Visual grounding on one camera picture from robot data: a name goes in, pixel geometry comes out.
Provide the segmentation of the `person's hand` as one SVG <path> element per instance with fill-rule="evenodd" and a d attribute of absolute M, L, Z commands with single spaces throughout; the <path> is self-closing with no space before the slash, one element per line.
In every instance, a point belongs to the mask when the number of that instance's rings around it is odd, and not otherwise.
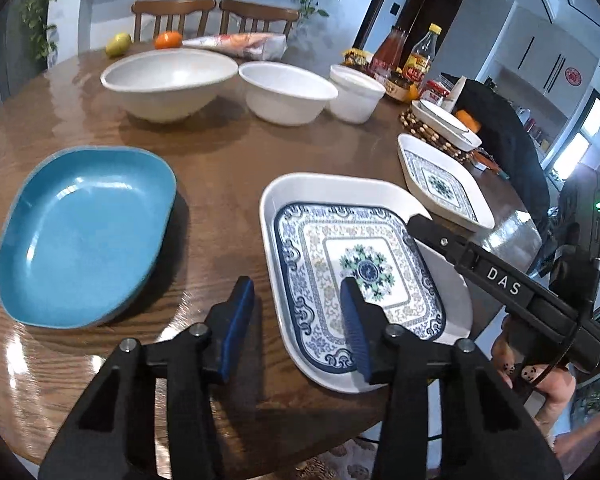
<path fill-rule="evenodd" d="M 501 333 L 495 339 L 491 348 L 492 364 L 509 387 L 513 387 L 513 374 L 516 360 L 513 348 L 508 344 L 509 316 L 503 318 Z M 554 448 L 555 435 L 553 428 L 559 416 L 565 411 L 576 390 L 576 380 L 566 368 L 554 367 L 540 382 L 535 389 L 544 396 L 545 401 L 542 408 L 535 414 L 536 426 L 551 448 Z"/>

